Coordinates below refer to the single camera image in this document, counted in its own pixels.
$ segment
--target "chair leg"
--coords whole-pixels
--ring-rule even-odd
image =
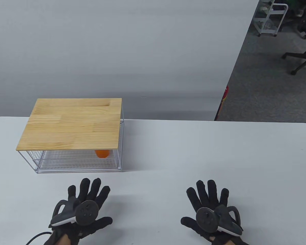
[[[297,54],[297,53],[285,53],[282,58],[285,59],[287,56],[306,59],[306,52],[304,54]]]
[[[299,71],[300,69],[302,69],[305,66],[306,66],[306,61],[303,64],[301,64],[299,67],[297,67],[295,70],[293,70],[291,72],[291,75],[296,75],[297,71]]]

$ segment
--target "wire basket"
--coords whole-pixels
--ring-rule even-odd
[[[124,120],[120,121],[119,148],[106,158],[94,150],[19,151],[36,173],[116,172],[121,171]]]

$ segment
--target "white wire rack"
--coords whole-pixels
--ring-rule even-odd
[[[120,121],[119,148],[107,158],[97,157],[95,150],[20,151],[36,173],[121,171],[124,121]]]
[[[280,8],[283,9],[274,10],[274,7],[277,6],[280,6]],[[275,0],[260,0],[253,17],[253,24],[258,31],[258,36],[261,36],[262,33],[269,33],[273,36],[277,36],[287,10],[287,4],[275,3]],[[274,14],[282,15],[278,26],[275,25],[272,20],[270,20],[270,16]]]

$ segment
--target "wrist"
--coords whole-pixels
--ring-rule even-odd
[[[66,234],[64,234],[55,245],[71,245],[71,241]]]
[[[236,245],[231,240],[229,240],[225,245]]]

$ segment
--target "gloved hand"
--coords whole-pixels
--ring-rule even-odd
[[[86,200],[93,200],[97,203],[100,209],[104,201],[108,197],[108,194],[110,192],[110,187],[104,186],[101,192],[99,193],[99,195],[97,196],[101,186],[101,180],[97,178],[93,181],[90,192],[88,192],[89,186],[90,186],[90,180],[87,178],[83,179],[82,182],[80,183],[80,190],[77,198],[79,199],[80,203]],[[68,199],[70,197],[75,197],[75,196],[76,196],[76,187],[74,185],[69,186]],[[99,220],[96,220],[92,224],[87,226],[81,226],[78,225],[77,223],[66,223],[59,226],[49,225],[49,228],[52,228],[53,233],[50,236],[50,238],[44,243],[44,245],[56,244],[64,234],[66,234],[70,239],[71,245],[77,245],[80,239],[90,234],[93,234],[97,230],[102,229],[109,224],[112,224],[111,217],[100,218]]]
[[[208,181],[208,193],[209,195],[206,193],[205,190],[205,185],[203,183],[203,181],[199,180],[196,183],[196,187],[197,187],[197,192],[198,192],[198,196],[196,194],[196,191],[194,188],[190,187],[187,189],[187,196],[195,210],[195,212],[197,212],[198,209],[200,209],[201,207],[207,207],[211,210],[214,210],[217,206],[223,204],[227,207],[228,204],[228,196],[229,196],[229,191],[228,189],[222,189],[221,191],[221,195],[220,195],[220,201],[218,200],[217,197],[217,190],[216,190],[216,184],[214,182],[214,180],[209,180]],[[226,244],[228,241],[233,241],[233,243],[236,241],[235,244],[238,245],[245,245],[246,243],[244,243],[240,237],[234,237],[228,233],[225,232],[214,232],[214,233],[208,233],[206,231],[204,231],[203,229],[201,229],[199,227],[199,225],[197,224],[195,219],[192,219],[190,217],[183,217],[181,219],[181,224],[185,225],[191,229],[193,229],[197,234],[199,234],[201,237],[204,237],[205,239],[207,239],[208,241],[210,241],[212,243],[212,245],[224,245]]]

